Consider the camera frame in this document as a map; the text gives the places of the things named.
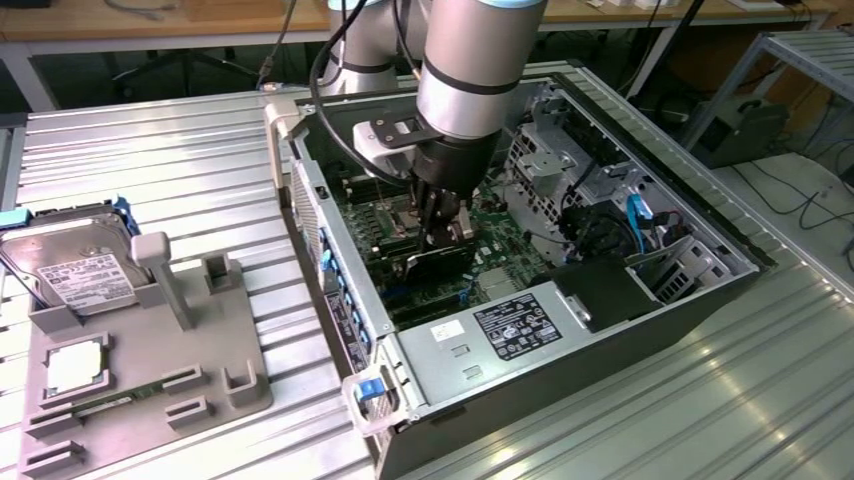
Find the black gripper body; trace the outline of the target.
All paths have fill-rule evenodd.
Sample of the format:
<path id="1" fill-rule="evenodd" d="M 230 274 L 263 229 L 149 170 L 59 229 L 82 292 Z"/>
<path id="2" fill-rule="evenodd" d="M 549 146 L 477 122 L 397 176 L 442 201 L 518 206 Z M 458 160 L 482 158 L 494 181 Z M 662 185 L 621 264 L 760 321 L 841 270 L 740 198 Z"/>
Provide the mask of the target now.
<path id="1" fill-rule="evenodd" d="M 421 143 L 413 173 L 429 186 L 470 195 L 486 177 L 497 145 L 497 132 L 474 140 L 444 136 Z"/>

